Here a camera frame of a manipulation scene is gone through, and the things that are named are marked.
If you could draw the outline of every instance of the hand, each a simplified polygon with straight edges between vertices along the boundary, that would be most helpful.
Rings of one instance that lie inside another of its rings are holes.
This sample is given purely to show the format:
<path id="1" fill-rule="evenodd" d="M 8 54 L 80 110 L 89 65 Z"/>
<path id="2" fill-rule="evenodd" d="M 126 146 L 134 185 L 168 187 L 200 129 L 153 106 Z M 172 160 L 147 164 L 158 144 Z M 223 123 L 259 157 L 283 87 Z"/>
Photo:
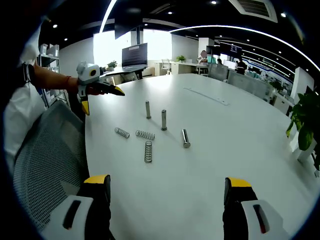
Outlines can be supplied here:
<path id="1" fill-rule="evenodd" d="M 66 90 L 68 92 L 76 94 L 76 93 L 78 93 L 78 85 L 79 85 L 79 83 L 78 83 L 78 79 L 77 78 L 69 77 L 68 82 L 67 82 Z M 101 90 L 97 90 L 97 89 L 94 89 L 92 87 L 88 87 L 87 90 L 86 90 L 86 94 L 95 95 L 96 96 L 96 95 L 103 95 L 105 93 L 103 91 L 101 91 Z"/>

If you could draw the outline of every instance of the gray chair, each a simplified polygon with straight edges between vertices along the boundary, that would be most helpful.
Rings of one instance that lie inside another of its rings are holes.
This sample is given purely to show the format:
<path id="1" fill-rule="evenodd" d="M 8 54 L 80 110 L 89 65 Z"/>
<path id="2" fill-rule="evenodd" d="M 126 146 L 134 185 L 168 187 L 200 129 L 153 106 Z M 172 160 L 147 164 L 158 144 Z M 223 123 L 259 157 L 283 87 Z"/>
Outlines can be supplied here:
<path id="1" fill-rule="evenodd" d="M 226 80 L 228 76 L 228 66 L 211 63 L 209 65 L 208 77 L 220 81 Z"/>
<path id="2" fill-rule="evenodd" d="M 237 88 L 243 89 L 249 93 L 253 93 L 253 86 L 251 85 L 250 77 L 230 71 L 228 76 L 228 84 L 233 85 Z"/>
<path id="3" fill-rule="evenodd" d="M 257 78 L 230 71 L 228 76 L 228 84 L 243 89 L 267 102 L 270 100 L 272 86 Z"/>
<path id="4" fill-rule="evenodd" d="M 17 156 L 13 185 L 39 231 L 68 195 L 76 195 L 89 177 L 85 126 L 61 101 L 34 123 Z"/>
<path id="5" fill-rule="evenodd" d="M 272 94 L 272 90 L 273 90 L 273 87 L 270 84 L 263 82 L 261 80 L 258 80 L 256 78 L 254 79 L 253 94 L 258 98 L 261 98 L 269 102 Z"/>

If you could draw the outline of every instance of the metal spring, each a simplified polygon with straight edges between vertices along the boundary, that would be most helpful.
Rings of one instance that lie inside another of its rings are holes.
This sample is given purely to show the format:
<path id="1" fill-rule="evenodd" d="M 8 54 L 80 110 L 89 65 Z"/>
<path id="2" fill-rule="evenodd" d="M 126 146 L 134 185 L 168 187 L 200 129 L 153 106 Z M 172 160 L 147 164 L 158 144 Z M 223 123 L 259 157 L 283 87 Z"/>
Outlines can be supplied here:
<path id="1" fill-rule="evenodd" d="M 115 131 L 117 134 L 121 135 L 122 137 L 125 137 L 126 139 L 130 137 L 130 133 L 128 133 L 128 132 L 125 131 L 125 130 L 122 130 L 121 128 L 116 127 L 116 128 L 114 129 L 114 131 Z"/>
<path id="2" fill-rule="evenodd" d="M 145 138 L 145 139 L 150 139 L 150 140 L 155 139 L 155 134 L 147 132 L 147 131 L 137 130 L 137 131 L 135 131 L 135 135 L 138 137 L 141 137 L 141 138 Z"/>
<path id="3" fill-rule="evenodd" d="M 152 162 L 152 141 L 146 141 L 144 146 L 144 161 L 149 164 Z"/>

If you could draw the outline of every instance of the metal cylinder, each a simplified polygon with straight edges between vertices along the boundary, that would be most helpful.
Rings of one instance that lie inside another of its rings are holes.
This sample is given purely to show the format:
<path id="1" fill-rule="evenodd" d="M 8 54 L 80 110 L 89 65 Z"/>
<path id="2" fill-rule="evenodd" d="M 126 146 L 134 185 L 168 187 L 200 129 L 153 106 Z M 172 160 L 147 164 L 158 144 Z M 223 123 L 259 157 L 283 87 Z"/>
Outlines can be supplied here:
<path id="1" fill-rule="evenodd" d="M 149 104 L 149 101 L 145 101 L 145 109 L 146 109 L 146 118 L 150 119 L 151 115 L 150 115 L 150 104 Z"/>
<path id="2" fill-rule="evenodd" d="M 165 131 L 167 130 L 167 111 L 166 110 L 162 110 L 161 112 L 161 117 L 162 117 L 162 127 L 161 130 Z"/>
<path id="3" fill-rule="evenodd" d="M 182 136 L 183 136 L 183 147 L 185 149 L 187 149 L 191 146 L 189 139 L 188 139 L 187 130 L 182 129 Z"/>

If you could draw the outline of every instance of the ceiling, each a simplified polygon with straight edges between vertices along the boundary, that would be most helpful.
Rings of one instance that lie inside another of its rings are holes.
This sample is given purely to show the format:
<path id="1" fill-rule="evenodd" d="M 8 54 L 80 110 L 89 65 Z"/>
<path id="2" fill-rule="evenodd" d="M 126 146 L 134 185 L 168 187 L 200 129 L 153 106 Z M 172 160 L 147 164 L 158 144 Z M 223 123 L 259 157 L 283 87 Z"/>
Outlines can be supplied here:
<path id="1" fill-rule="evenodd" d="M 239 0 L 250 3 L 251 0 Z M 185 27 L 201 25 L 228 25 L 244 27 L 261 31 L 293 45 L 320 66 L 318 44 L 313 27 L 318 23 L 317 7 L 313 1 L 309 3 L 295 3 L 291 0 L 271 0 L 277 22 L 256 16 L 241 14 L 229 0 L 118 0 L 108 19 L 123 19 L 135 13 L 141 21 L 141 28 L 170 31 L 177 27 L 166 24 L 150 23 L 149 20 L 162 20 Z M 77 0 L 66 0 L 52 11 L 41 27 L 39 43 L 59 44 L 60 48 L 80 40 L 92 37 L 98 33 L 110 0 L 91 0 L 88 4 L 81 4 Z M 114 24 L 106 24 L 103 31 L 113 30 Z M 235 44 L 242 49 L 270 58 L 275 67 L 289 75 L 293 81 L 296 67 L 308 69 L 316 80 L 320 72 L 306 58 L 289 46 L 265 35 L 239 29 L 205 27 L 174 32 L 182 36 L 193 38 L 208 37 L 222 42 Z M 261 58 L 256 54 L 245 52 L 245 56 L 253 59 Z"/>

